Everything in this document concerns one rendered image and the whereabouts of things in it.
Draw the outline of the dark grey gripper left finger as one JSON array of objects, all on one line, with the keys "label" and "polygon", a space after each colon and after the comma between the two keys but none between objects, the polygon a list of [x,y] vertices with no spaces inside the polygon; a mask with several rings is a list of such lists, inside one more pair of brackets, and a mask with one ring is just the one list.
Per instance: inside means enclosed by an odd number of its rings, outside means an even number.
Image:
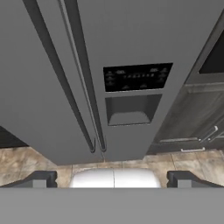
[{"label": "dark grey gripper left finger", "polygon": [[24,179],[2,185],[2,188],[57,188],[57,177],[56,171],[34,171]]}]

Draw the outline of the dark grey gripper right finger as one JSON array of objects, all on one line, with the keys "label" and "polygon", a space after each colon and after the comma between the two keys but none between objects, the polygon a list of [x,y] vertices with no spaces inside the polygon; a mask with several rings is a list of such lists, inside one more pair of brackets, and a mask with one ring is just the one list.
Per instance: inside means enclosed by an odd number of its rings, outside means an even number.
[{"label": "dark grey gripper right finger", "polygon": [[218,185],[201,178],[198,178],[190,171],[168,171],[167,187],[170,188],[203,188],[203,187],[222,187],[224,185]]}]

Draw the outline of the dark wood cabinet door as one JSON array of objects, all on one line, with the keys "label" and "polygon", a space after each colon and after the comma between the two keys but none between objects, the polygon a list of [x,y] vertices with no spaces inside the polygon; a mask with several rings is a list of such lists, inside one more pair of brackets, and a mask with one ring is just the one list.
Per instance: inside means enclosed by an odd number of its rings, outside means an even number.
[{"label": "dark wood cabinet door", "polygon": [[184,85],[154,138],[155,143],[203,137],[224,120],[224,83]]}]

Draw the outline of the grey freezer door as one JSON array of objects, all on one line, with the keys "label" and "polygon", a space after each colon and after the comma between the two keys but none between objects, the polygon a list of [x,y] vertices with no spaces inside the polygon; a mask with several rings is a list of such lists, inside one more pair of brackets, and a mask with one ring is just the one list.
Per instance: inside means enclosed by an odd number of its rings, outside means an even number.
[{"label": "grey freezer door", "polygon": [[56,165],[97,163],[22,0],[0,0],[0,126]]}]

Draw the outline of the grey fridge door with dispenser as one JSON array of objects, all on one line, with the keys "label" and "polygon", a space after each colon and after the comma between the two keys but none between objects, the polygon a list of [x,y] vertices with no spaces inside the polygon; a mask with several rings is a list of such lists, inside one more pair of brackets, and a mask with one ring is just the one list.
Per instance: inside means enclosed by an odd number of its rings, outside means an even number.
[{"label": "grey fridge door with dispenser", "polygon": [[[105,160],[143,158],[224,0],[77,0],[106,144]],[[65,0],[61,8],[75,49]]]}]

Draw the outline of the dark wood drawer front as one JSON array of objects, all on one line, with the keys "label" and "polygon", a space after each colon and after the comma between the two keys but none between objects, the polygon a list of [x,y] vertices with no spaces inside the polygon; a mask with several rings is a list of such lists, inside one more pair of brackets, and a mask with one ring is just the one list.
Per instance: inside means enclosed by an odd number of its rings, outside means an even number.
[{"label": "dark wood drawer front", "polygon": [[180,149],[199,149],[205,147],[209,150],[223,150],[224,139],[214,139],[211,143],[199,143],[197,141],[153,143],[147,151],[147,155],[157,155],[159,153],[178,152]]}]

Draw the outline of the dark wood cabinet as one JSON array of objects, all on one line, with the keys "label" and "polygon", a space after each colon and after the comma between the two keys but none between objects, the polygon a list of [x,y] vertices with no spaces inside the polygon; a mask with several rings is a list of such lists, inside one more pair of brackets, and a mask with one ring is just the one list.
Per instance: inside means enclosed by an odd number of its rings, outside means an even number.
[{"label": "dark wood cabinet", "polygon": [[0,149],[26,147],[27,144],[0,126]]}]

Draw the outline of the white rounded object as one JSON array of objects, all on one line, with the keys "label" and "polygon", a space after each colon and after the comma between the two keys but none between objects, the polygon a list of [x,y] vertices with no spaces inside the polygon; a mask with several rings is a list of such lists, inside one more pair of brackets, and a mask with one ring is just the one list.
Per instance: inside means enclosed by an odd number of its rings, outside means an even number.
[{"label": "white rounded object", "polygon": [[153,171],[142,168],[108,168],[78,171],[70,188],[160,188]]}]

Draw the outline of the dark built-in oven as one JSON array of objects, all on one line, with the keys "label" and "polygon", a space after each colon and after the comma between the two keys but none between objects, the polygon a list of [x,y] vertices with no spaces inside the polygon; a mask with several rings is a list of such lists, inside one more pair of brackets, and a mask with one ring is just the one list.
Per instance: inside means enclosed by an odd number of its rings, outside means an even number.
[{"label": "dark built-in oven", "polygon": [[185,84],[224,82],[224,9],[196,59]]}]

